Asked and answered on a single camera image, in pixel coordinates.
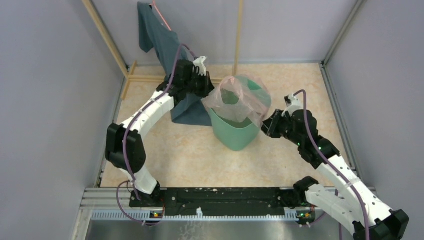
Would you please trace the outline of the pink plastic trash bag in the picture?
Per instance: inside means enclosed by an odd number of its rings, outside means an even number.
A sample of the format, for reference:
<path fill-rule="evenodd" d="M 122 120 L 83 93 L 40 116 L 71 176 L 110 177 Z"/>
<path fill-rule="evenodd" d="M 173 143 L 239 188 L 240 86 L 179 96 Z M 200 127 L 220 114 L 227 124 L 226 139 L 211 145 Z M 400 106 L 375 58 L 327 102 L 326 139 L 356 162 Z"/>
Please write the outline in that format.
<path fill-rule="evenodd" d="M 247 75 L 225 77 L 201 101 L 224 120 L 233 123 L 249 120 L 258 128 L 263 125 L 272 104 L 271 94 L 263 82 Z"/>

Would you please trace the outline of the green plastic trash bin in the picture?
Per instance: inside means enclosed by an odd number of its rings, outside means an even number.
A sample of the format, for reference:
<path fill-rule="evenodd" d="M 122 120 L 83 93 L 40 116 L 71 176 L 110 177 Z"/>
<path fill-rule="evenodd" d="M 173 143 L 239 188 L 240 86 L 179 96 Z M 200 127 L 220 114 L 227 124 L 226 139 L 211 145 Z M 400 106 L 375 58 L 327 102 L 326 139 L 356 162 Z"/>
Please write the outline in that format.
<path fill-rule="evenodd" d="M 223 145 L 233 151 L 241 151 L 247 147 L 257 137 L 262 127 L 255 126 L 249 120 L 234 123 L 217 116 L 212 109 L 206 109 L 211 119 L 214 135 Z"/>

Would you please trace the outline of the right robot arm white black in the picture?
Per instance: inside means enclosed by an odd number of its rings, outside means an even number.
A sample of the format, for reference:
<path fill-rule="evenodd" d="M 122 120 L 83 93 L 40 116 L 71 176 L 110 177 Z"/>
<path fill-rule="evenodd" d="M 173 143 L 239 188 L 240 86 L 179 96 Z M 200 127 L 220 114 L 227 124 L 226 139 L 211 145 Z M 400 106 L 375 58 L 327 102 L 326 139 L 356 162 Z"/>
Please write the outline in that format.
<path fill-rule="evenodd" d="M 327 191 L 316 179 L 304 177 L 293 186 L 299 206 L 312 204 L 341 224 L 355 240 L 400 240 L 409 223 L 402 210 L 381 201 L 347 165 L 340 151 L 319 135 L 312 113 L 302 109 L 288 113 L 277 109 L 261 130 L 270 138 L 285 138 L 299 155 L 326 176 L 339 195 Z"/>

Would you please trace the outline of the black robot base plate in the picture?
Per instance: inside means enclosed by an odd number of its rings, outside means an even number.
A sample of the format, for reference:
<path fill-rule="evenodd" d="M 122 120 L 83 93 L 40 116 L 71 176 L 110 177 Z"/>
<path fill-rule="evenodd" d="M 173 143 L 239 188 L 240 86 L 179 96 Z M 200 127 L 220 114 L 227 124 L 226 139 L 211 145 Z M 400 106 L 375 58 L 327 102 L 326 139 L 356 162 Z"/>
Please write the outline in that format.
<path fill-rule="evenodd" d="M 316 207 L 287 187 L 169 187 L 152 194 L 131 193 L 131 208 L 158 208 L 166 217 L 193 216 L 198 210 L 206 217 L 284 216 L 295 210 L 295 218 L 313 219 Z"/>

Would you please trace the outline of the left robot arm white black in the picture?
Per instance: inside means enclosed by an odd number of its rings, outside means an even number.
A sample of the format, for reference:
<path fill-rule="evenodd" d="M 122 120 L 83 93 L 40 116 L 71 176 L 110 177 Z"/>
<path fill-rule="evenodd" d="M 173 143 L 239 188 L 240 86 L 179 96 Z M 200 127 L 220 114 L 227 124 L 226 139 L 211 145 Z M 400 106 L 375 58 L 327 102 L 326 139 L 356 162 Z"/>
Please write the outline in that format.
<path fill-rule="evenodd" d="M 161 83 L 148 102 L 120 124 L 112 123 L 106 134 L 105 158 L 122 171 L 138 201 L 154 207 L 160 202 L 159 182 L 145 166 L 143 139 L 152 127 L 176 107 L 198 103 L 214 89 L 205 66 L 206 56 L 194 61 L 180 59 L 168 80 Z"/>

